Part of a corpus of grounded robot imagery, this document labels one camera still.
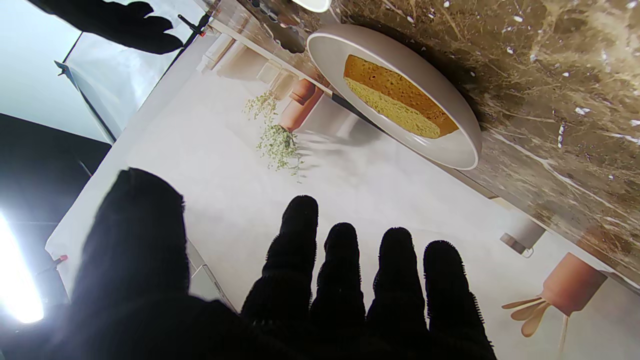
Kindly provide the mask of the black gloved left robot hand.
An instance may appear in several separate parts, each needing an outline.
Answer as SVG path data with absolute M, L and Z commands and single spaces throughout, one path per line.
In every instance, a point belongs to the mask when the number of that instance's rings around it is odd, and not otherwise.
M 285 208 L 240 312 L 189 292 L 183 196 L 138 168 L 119 172 L 83 246 L 70 301 L 53 319 L 1 328 L 7 359 L 494 360 L 457 249 L 430 242 L 418 274 L 412 235 L 381 239 L 374 299 L 361 289 L 352 224 L 335 224 L 312 290 L 319 207 Z

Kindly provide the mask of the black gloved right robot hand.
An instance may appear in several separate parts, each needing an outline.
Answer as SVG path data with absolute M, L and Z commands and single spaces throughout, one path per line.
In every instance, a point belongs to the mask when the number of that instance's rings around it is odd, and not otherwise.
M 183 41 L 169 30 L 171 21 L 154 15 L 144 1 L 128 4 L 105 0 L 32 0 L 42 12 L 56 16 L 87 34 L 155 55 L 164 55 L 183 47 Z

